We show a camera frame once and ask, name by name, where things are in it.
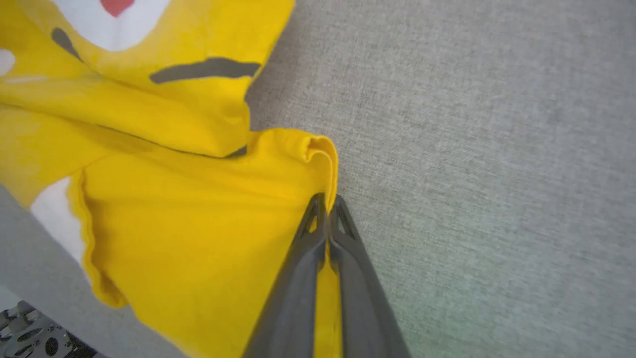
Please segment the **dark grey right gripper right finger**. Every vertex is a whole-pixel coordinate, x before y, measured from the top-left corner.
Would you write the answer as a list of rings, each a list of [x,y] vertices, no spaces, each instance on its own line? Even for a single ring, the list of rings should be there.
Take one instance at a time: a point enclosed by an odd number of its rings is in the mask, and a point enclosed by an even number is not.
[[[412,358],[345,199],[329,214],[331,268],[340,287],[343,358]]]

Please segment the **grey fabric sofa seat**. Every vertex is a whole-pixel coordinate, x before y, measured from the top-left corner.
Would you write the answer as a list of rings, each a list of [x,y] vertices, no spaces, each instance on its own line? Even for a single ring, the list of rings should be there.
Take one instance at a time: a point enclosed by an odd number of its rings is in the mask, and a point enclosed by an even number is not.
[[[636,358],[636,0],[295,0],[245,100],[334,144],[412,358]],[[192,358],[1,184],[0,283],[109,357]]]

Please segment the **yellow and white printed t-shirt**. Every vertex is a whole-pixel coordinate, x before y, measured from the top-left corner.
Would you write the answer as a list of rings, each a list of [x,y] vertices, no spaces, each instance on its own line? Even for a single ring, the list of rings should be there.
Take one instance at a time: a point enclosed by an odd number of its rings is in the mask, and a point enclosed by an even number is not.
[[[107,306],[239,358],[332,141],[250,129],[295,0],[0,0],[0,184]]]

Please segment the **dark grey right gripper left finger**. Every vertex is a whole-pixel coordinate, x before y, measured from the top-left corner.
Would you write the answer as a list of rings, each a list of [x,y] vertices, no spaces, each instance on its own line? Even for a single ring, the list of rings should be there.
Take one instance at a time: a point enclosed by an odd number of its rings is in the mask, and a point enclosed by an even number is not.
[[[314,358],[318,273],[327,241],[325,194],[311,197],[242,358]]]

